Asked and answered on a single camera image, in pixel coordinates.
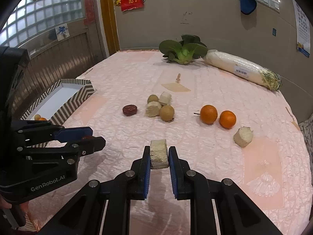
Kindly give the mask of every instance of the tofu piece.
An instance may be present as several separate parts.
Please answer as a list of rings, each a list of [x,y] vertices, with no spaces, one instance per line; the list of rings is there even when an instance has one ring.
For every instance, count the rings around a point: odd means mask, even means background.
[[[172,102],[172,95],[167,92],[163,92],[159,98],[159,103],[162,106],[165,106],[165,105],[171,105],[171,102]]]
[[[253,132],[250,127],[243,126],[238,129],[234,135],[235,143],[240,147],[246,147],[253,139]]]
[[[166,139],[151,140],[150,161],[151,169],[165,169],[169,167]]]
[[[156,117],[160,114],[161,104],[157,101],[151,101],[146,108],[146,115],[150,118]]]

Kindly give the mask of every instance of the barcode label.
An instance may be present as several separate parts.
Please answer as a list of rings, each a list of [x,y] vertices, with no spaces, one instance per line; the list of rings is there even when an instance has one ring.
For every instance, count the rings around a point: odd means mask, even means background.
[[[240,76],[242,78],[246,78],[246,79],[249,78],[249,71],[246,70],[242,66],[235,65],[234,66],[234,74],[237,75],[237,76]]]
[[[236,70],[236,72],[239,72],[239,73],[242,73],[242,74],[245,74],[245,75],[247,75],[247,74],[248,74],[247,72],[245,72],[245,71],[241,71],[241,70]]]

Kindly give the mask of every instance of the blue gripper pad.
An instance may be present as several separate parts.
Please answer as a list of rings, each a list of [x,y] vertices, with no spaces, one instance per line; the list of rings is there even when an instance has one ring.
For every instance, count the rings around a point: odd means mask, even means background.
[[[150,155],[148,155],[148,161],[147,161],[147,167],[146,167],[146,174],[145,174],[145,187],[144,187],[144,191],[143,194],[145,196],[145,199],[148,196],[148,192],[149,192],[149,183],[150,183],[150,174],[151,174],[151,167],[150,167]]]
[[[171,151],[168,152],[168,162],[170,165],[170,174],[171,174],[173,194],[175,195],[175,199],[177,199],[177,196],[178,196],[177,176],[175,173],[174,161],[173,161],[173,156],[172,156]]]
[[[84,136],[92,136],[90,127],[64,128],[54,134],[54,139],[61,143],[81,140]]]

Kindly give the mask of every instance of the wall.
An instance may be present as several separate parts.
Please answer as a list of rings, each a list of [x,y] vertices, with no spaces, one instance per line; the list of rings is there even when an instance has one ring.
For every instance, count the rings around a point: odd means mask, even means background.
[[[279,73],[281,91],[302,122],[313,112],[313,58],[296,50],[292,0],[280,1],[280,13],[258,3],[250,15],[240,12],[239,0],[146,0],[144,8],[126,12],[115,7],[120,47],[157,48],[165,39],[198,35],[209,49],[241,56]]]

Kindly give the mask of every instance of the plastic wrap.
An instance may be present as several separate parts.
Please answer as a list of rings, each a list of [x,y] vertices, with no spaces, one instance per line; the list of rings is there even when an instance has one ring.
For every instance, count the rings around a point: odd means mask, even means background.
[[[203,58],[214,67],[233,73],[241,78],[265,86],[269,90],[278,91],[281,77],[271,70],[238,56],[230,55],[217,50],[209,50]]]

